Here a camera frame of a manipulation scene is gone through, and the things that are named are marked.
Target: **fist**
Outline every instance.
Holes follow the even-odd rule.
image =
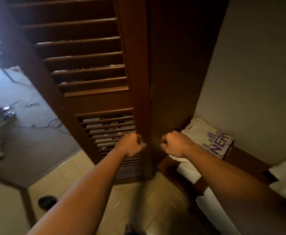
[[[197,144],[188,136],[177,131],[165,134],[161,138],[162,149],[172,156],[177,158],[185,158]]]
[[[126,157],[131,158],[144,148],[146,148],[146,143],[143,143],[141,135],[136,133],[127,133],[119,140],[119,142],[117,142],[114,150],[120,151]]]

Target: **door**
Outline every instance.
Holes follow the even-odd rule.
[[[137,132],[117,182],[151,177],[145,0],[0,0],[0,40],[95,164]]]

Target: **person's right arm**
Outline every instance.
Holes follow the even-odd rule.
[[[196,167],[242,234],[286,234],[286,198],[184,134],[173,131],[164,135],[161,147]]]

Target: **tiled floor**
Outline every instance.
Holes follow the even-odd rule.
[[[60,199],[92,167],[94,164],[81,151],[31,186],[37,219],[44,215],[37,205],[41,196]],[[113,186],[97,234],[122,235],[128,222],[147,235],[219,234],[198,207],[159,172],[149,182]]]

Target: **white wall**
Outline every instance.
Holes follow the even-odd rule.
[[[29,229],[20,192],[0,184],[0,235],[25,235]]]
[[[269,164],[286,159],[286,0],[230,0],[195,114]]]

